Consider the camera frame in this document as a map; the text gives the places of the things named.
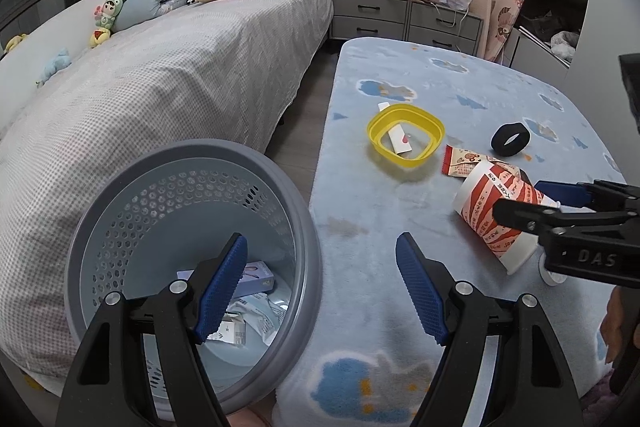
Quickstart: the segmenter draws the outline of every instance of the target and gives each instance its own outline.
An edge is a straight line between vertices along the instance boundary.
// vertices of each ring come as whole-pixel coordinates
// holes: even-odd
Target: gray trash can
[[[66,267],[65,304],[79,344],[102,298],[152,295],[218,255],[233,232],[249,261],[274,272],[274,293],[289,300],[270,347],[247,328],[241,347],[205,343],[203,365],[225,413],[272,391],[291,370],[314,327],[321,292],[316,229],[294,184],[270,159],[225,140],[188,140],[136,160],[103,188],[82,217]],[[155,337],[145,335],[156,409],[172,419]]]

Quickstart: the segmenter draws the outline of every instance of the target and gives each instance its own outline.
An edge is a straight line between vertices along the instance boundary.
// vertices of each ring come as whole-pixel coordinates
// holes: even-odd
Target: black wristband
[[[500,127],[491,139],[491,148],[500,156],[513,156],[529,143],[531,135],[523,123],[507,123]]]

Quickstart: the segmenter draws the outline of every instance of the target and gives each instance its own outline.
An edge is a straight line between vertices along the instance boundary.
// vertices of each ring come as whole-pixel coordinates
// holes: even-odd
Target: yellow plastic container
[[[430,138],[428,146],[415,158],[403,158],[382,145],[382,137],[399,123],[411,124],[425,132]],[[369,140],[376,151],[396,165],[409,169],[421,165],[435,152],[444,138],[444,133],[444,125],[438,118],[410,103],[390,105],[375,115],[367,125]]]

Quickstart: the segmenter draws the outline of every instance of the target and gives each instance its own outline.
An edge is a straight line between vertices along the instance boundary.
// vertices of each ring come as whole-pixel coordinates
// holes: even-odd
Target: wooden floor
[[[337,63],[337,54],[324,48],[318,51],[300,83],[296,99],[282,117],[284,124],[276,128],[265,153],[287,173],[306,203],[316,175]]]

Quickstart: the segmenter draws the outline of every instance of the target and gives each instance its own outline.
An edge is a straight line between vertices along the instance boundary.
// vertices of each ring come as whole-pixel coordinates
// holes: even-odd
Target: silver screw
[[[460,295],[469,295],[471,292],[473,292],[473,290],[474,287],[471,286],[468,282],[461,281],[456,284],[456,292],[458,292]]]
[[[171,293],[182,293],[187,289],[187,286],[188,284],[186,281],[177,280],[173,281],[169,285],[169,290],[171,291]]]
[[[109,306],[113,306],[114,304],[117,304],[118,302],[120,302],[120,294],[118,292],[111,292],[109,295],[107,295],[104,298],[104,301]]]
[[[538,305],[538,299],[527,293],[522,296],[522,303],[527,308],[535,308]]]

